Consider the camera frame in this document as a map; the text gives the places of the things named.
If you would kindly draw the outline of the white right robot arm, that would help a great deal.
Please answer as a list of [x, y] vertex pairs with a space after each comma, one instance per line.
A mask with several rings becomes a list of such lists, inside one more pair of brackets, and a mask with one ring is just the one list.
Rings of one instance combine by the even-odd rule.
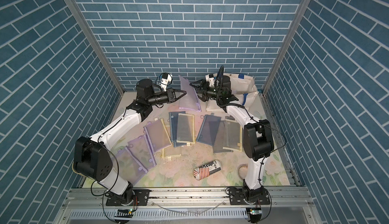
[[248, 172], [243, 182], [243, 193], [246, 198], [254, 197], [263, 192], [263, 173], [265, 163], [274, 150], [274, 140], [268, 120], [249, 114], [248, 110], [238, 101], [231, 90], [228, 76], [216, 76], [214, 86], [205, 79], [191, 82], [201, 101], [215, 100], [216, 104], [232, 116], [243, 129], [243, 150], [250, 161]]

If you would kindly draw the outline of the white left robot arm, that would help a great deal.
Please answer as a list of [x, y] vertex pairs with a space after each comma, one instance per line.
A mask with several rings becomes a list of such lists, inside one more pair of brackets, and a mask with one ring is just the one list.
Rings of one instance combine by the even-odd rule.
[[183, 98], [187, 92], [174, 88], [155, 92], [157, 86], [151, 79], [142, 79], [136, 84], [136, 98], [123, 114], [108, 126], [89, 137], [80, 137], [75, 143], [73, 170], [95, 180], [108, 192], [118, 197], [133, 196], [131, 182], [120, 176], [119, 161], [111, 149], [130, 129], [143, 122], [153, 111], [153, 106], [168, 104]]

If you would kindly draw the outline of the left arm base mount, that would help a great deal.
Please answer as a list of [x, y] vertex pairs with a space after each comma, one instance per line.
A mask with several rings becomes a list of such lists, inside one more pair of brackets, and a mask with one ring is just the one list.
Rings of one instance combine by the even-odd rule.
[[106, 206], [147, 206], [150, 193], [149, 189], [129, 189], [122, 195], [107, 193]]

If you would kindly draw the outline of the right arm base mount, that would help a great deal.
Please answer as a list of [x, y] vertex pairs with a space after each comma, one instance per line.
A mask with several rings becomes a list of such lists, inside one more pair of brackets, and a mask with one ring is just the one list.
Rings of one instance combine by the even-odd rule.
[[265, 188], [249, 190], [246, 187], [227, 187], [225, 193], [229, 196], [230, 205], [270, 205], [270, 196]]

